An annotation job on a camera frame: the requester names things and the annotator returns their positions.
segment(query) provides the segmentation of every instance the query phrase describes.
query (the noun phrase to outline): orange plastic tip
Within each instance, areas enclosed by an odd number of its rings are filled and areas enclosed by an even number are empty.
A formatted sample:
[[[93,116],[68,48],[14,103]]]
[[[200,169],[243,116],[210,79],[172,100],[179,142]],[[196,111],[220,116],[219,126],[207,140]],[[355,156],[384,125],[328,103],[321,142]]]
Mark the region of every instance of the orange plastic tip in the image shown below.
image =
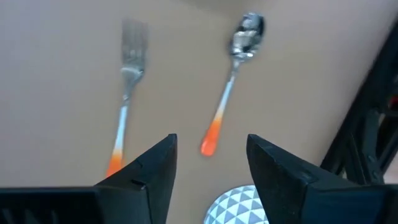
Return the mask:
[[[106,177],[112,176],[117,171],[121,170],[122,165],[122,155],[121,154],[113,154],[111,157],[111,161],[109,162],[108,170],[106,171]]]
[[[220,135],[221,119],[215,119],[206,132],[201,144],[200,152],[204,156],[212,156],[217,148],[218,136]]]

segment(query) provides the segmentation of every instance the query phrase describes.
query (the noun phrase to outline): metal fork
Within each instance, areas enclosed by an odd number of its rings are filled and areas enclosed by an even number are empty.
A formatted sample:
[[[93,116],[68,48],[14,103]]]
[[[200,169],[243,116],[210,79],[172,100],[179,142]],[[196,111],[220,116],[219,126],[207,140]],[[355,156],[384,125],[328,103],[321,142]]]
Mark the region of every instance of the metal fork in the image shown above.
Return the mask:
[[[106,176],[109,177],[123,167],[123,142],[126,130],[127,112],[131,93],[145,74],[148,26],[139,21],[123,21],[122,60],[120,69],[124,78],[123,103],[120,107],[119,126]]]

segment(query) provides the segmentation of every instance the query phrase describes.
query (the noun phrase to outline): table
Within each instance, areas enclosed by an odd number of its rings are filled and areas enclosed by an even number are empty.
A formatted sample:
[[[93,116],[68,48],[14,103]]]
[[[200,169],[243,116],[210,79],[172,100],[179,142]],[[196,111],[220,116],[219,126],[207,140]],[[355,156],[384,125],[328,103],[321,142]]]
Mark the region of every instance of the table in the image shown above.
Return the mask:
[[[226,44],[249,10],[267,19],[264,44],[242,66],[218,150],[204,158],[199,146],[230,67]],[[3,0],[0,185],[93,185],[104,177],[128,16],[149,24],[150,39],[126,160],[177,133],[168,223],[201,223],[218,195],[252,183],[247,134],[321,163],[397,10],[395,0]]]

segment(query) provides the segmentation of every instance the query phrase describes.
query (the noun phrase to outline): spoon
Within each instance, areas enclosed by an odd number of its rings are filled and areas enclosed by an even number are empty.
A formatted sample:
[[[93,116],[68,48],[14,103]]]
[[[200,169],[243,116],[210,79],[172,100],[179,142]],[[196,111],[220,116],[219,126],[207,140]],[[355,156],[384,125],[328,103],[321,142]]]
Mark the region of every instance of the spoon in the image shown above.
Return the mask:
[[[229,55],[232,59],[232,70],[215,117],[201,144],[200,151],[204,156],[212,156],[216,151],[224,109],[234,85],[236,75],[238,74],[239,66],[241,63],[247,62],[250,58],[253,58],[260,47],[264,31],[264,18],[259,14],[249,12],[243,15],[239,27],[236,29],[229,42]]]

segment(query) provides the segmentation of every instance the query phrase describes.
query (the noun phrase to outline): spoon handle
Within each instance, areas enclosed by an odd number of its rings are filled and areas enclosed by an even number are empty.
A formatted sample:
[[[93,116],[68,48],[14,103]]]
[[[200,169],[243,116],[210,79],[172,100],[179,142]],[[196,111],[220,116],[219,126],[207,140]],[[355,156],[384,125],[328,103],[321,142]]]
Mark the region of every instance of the spoon handle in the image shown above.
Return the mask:
[[[238,73],[239,63],[234,62],[233,69],[231,71],[231,75],[229,76],[229,80],[225,85],[223,96],[221,97],[220,103],[218,105],[216,114],[211,122],[205,137],[203,138],[203,142],[201,144],[200,152],[204,156],[212,156],[217,148],[217,142],[221,131],[221,123],[223,121],[223,115],[225,106],[228,102],[229,95],[234,86],[236,74]]]
[[[127,112],[129,110],[129,99],[124,100],[122,107],[120,107],[119,126],[114,142],[111,160],[109,162],[106,177],[112,176],[117,171],[123,168],[123,142],[124,131],[126,130]]]

